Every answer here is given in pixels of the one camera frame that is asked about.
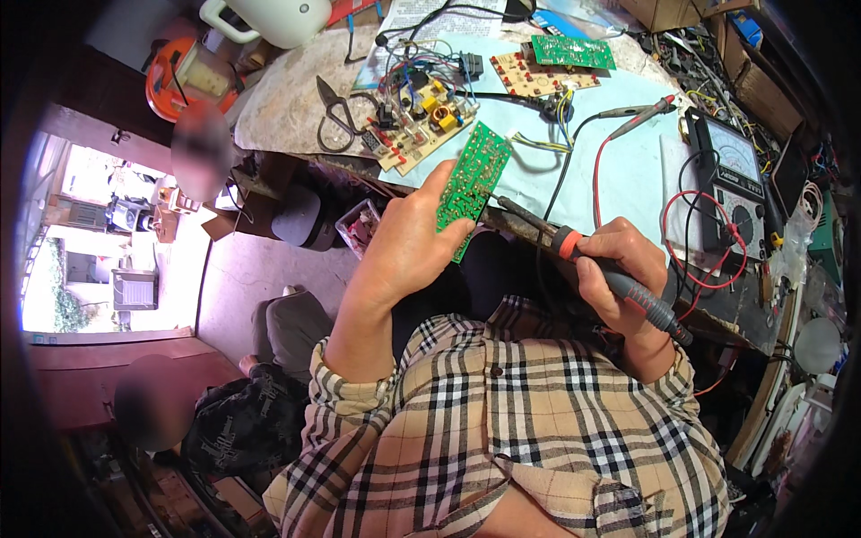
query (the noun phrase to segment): plaid shirt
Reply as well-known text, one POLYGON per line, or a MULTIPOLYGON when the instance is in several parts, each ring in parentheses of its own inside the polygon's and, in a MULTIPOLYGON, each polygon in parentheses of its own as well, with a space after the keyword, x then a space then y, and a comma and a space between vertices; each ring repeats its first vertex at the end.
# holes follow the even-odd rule
POLYGON ((362 384, 321 342, 301 456, 263 495, 282 536, 470 536, 511 481, 575 535, 719 535, 724 469, 684 352, 644 385, 551 326, 514 296, 487 323, 436 316, 362 384))

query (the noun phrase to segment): hand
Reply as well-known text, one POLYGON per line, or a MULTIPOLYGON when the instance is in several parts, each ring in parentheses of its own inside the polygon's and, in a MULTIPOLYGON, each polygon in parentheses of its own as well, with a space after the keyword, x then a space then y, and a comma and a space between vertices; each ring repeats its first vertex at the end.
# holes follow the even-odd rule
POLYGON ((241 371, 245 377, 251 377, 251 369, 257 364, 259 364, 257 357, 254 355, 246 355, 239 359, 239 371, 241 371))
POLYGON ((584 254, 577 260, 580 296, 607 326, 626 338, 656 331, 641 312, 610 291, 601 269, 588 256, 615 259, 622 269, 660 297, 666 285, 664 252, 623 217, 601 226, 590 238, 582 238, 577 248, 584 254))
POLYGON ((439 198, 455 167, 442 161, 421 189, 391 200, 367 252, 350 282, 350 295, 366 306, 390 310, 399 300, 430 285, 475 228, 458 219, 437 233, 439 198))

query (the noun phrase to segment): circuit board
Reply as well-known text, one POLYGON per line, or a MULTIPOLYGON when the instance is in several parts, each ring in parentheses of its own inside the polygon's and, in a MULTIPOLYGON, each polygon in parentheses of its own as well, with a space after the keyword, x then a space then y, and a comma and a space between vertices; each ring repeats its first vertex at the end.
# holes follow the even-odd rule
MULTIPOLYGON (((375 157, 380 162, 380 166, 385 171, 395 168, 402 176, 405 176, 407 172, 415 168, 418 163, 431 155, 439 146, 445 144, 460 131, 467 128, 475 119, 474 112, 471 111, 466 100, 462 97, 450 96, 446 90, 440 90, 433 82, 428 83, 415 93, 417 95, 414 101, 423 102, 427 98, 433 97, 438 103, 438 108, 446 108, 450 111, 450 114, 457 114, 460 121, 450 131, 444 131, 433 123, 431 119, 432 114, 427 114, 421 119, 412 118, 414 122, 409 128, 412 130, 413 135, 410 135, 402 124, 392 130, 375 130, 378 138, 377 141, 382 142, 388 149, 386 151, 385 148, 380 148, 378 152, 373 152, 373 148, 371 148, 375 157)), ((406 90, 403 90, 401 95, 403 97, 409 96, 406 90)), ((397 114, 400 114, 400 117, 406 115, 406 113, 402 113, 400 110, 397 111, 397 114)))
MULTIPOLYGON (((475 129, 469 135, 467 145, 451 172, 449 184, 439 198, 437 232, 464 217, 479 219, 509 158, 511 146, 508 142, 485 124, 476 122, 475 129)), ((452 262, 461 262, 471 238, 470 233, 461 246, 457 247, 451 258, 452 262)))
POLYGON ((522 53, 492 56, 490 63, 508 93, 516 96, 549 96, 564 90, 564 82, 577 84, 578 88, 600 86, 598 77, 585 67, 563 65, 539 65, 535 59, 527 59, 522 53))
POLYGON ((533 35, 536 61, 541 65, 582 65, 616 69, 606 41, 583 40, 564 35, 533 35))

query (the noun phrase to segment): yellow capacitor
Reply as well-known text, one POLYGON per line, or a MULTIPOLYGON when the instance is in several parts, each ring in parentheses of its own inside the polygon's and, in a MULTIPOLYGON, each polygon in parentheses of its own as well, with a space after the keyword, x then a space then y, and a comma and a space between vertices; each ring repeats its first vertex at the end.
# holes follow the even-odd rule
POLYGON ((452 114, 449 114, 439 121, 439 126, 442 128, 442 130, 448 133, 449 131, 457 127, 457 118, 455 118, 452 114))
POLYGON ((434 96, 427 97, 422 101, 422 108, 424 108, 424 110, 428 114, 433 112, 434 109, 438 106, 439 106, 439 101, 437 101, 437 98, 434 96))

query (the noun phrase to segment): digital display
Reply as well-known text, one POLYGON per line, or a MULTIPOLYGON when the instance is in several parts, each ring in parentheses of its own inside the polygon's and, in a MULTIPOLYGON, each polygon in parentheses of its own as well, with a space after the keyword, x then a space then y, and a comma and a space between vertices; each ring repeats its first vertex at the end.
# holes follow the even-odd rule
POLYGON ((753 144, 736 131, 713 121, 706 121, 711 137, 711 146, 721 156, 721 166, 734 170, 744 177, 759 181, 759 167, 753 144))

